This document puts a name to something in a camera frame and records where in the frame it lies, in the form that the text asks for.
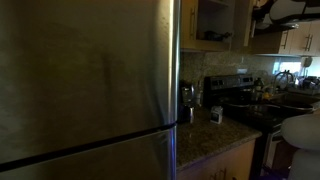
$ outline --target cabinet handle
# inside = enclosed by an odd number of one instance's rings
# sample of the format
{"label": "cabinet handle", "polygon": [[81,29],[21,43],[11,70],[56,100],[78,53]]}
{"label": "cabinet handle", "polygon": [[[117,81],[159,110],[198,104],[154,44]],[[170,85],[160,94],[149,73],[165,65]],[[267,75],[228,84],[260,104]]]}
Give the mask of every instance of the cabinet handle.
{"label": "cabinet handle", "polygon": [[307,41],[307,45],[306,47],[304,48],[305,51],[308,51],[308,47],[309,47],[309,41],[310,41],[310,34],[308,35],[308,37],[306,37],[308,39]]}
{"label": "cabinet handle", "polygon": [[190,37],[194,38],[194,22],[195,22],[195,10],[193,8],[190,9]]}
{"label": "cabinet handle", "polygon": [[312,39],[313,39],[313,35],[311,35],[311,37],[310,37],[310,43],[309,43],[308,51],[310,51],[311,44],[312,44]]}
{"label": "cabinet handle", "polygon": [[287,47],[287,41],[288,41],[289,31],[285,31],[285,32],[283,32],[283,34],[285,34],[285,35],[286,35],[286,40],[284,41],[284,45],[281,45],[281,46],[283,46],[283,49],[286,49],[286,47]]}

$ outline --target kitchen sink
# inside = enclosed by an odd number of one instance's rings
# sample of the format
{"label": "kitchen sink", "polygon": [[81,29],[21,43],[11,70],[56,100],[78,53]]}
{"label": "kitchen sink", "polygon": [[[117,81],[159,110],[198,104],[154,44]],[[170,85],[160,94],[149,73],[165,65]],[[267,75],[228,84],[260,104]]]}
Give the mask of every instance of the kitchen sink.
{"label": "kitchen sink", "polygon": [[274,95],[271,100],[282,102],[299,102],[311,105],[314,109],[320,108],[320,96],[309,96],[296,93],[280,93]]}

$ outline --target stove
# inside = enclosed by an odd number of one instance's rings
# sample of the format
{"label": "stove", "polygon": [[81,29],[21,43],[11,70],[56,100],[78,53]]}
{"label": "stove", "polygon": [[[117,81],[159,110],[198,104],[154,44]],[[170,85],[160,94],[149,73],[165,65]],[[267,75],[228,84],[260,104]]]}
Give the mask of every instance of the stove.
{"label": "stove", "polygon": [[282,121],[289,117],[280,107],[252,101],[252,75],[205,77],[203,105],[222,106],[223,115],[253,126],[264,132],[280,130]]}
{"label": "stove", "polygon": [[274,151],[282,142],[280,132],[284,119],[296,114],[283,113],[281,107],[252,98],[252,75],[230,75],[205,77],[203,105],[222,106],[223,116],[232,118],[262,132],[256,139],[250,179],[259,179],[262,174],[273,171],[276,157]]}

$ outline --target kitchen appliance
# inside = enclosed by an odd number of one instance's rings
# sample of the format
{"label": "kitchen appliance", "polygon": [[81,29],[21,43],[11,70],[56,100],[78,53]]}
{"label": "kitchen appliance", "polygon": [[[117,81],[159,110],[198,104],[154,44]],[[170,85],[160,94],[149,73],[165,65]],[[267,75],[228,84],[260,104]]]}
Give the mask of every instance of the kitchen appliance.
{"label": "kitchen appliance", "polygon": [[194,120],[194,107],[195,97],[193,85],[185,81],[180,81],[180,103],[178,123],[192,123]]}
{"label": "kitchen appliance", "polygon": [[175,179],[179,6],[0,1],[0,179]]}
{"label": "kitchen appliance", "polygon": [[[306,112],[283,109],[282,106],[272,102],[252,101],[252,88],[254,81],[250,74],[205,77],[203,101],[206,108],[222,106],[224,116],[262,132],[262,136],[256,139],[250,172],[250,179],[256,180],[262,174],[277,174],[276,170],[288,165],[280,166],[279,160],[275,159],[279,158],[279,153],[284,152],[280,145],[278,146],[284,142],[280,133],[281,124],[284,119],[298,115],[298,112],[300,114]],[[292,158],[294,150],[296,149],[290,149],[291,153],[288,153],[287,159]]]}

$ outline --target lower cabinet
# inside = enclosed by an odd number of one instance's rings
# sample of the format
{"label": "lower cabinet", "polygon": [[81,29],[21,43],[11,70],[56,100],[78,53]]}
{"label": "lower cabinet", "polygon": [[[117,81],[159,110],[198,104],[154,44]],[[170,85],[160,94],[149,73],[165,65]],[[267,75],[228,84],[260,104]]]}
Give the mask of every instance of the lower cabinet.
{"label": "lower cabinet", "polygon": [[177,173],[178,180],[248,180],[255,140],[198,162]]}

